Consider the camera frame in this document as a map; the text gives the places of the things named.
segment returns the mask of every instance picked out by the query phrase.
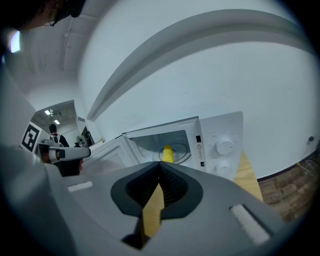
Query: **white wall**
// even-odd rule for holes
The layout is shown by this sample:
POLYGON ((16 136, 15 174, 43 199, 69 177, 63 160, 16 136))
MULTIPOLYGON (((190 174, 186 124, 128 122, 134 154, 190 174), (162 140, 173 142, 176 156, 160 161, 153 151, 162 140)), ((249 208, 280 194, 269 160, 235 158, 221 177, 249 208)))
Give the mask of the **white wall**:
POLYGON ((36 111, 74 100, 78 94, 75 74, 37 74, 27 79, 25 97, 36 111))
POLYGON ((77 142, 77 136, 81 135, 76 121, 69 121, 67 123, 60 123, 56 126, 57 133, 65 137, 70 147, 74 147, 77 142))
MULTIPOLYGON (((146 40, 186 18, 216 10, 233 9, 257 10, 292 20, 276 3, 267 0, 116 1, 96 25, 79 67, 79 89, 89 118, 94 115, 97 105, 104 101, 99 97, 101 92, 108 93, 117 79, 121 78, 121 74, 114 74, 117 68, 146 40)), ((158 41, 164 43, 165 40, 162 37, 158 41)), ((141 49, 140 54, 149 53, 152 46, 151 44, 141 49)), ((139 61, 137 58, 127 64, 123 71, 127 72, 139 61)))
POLYGON ((243 111, 244 151, 261 178, 295 164, 316 148, 320 127, 316 64, 310 53, 277 43, 213 47, 146 77, 107 108, 96 124, 110 140, 123 132, 193 116, 243 111), (315 140, 307 144, 311 135, 315 140))

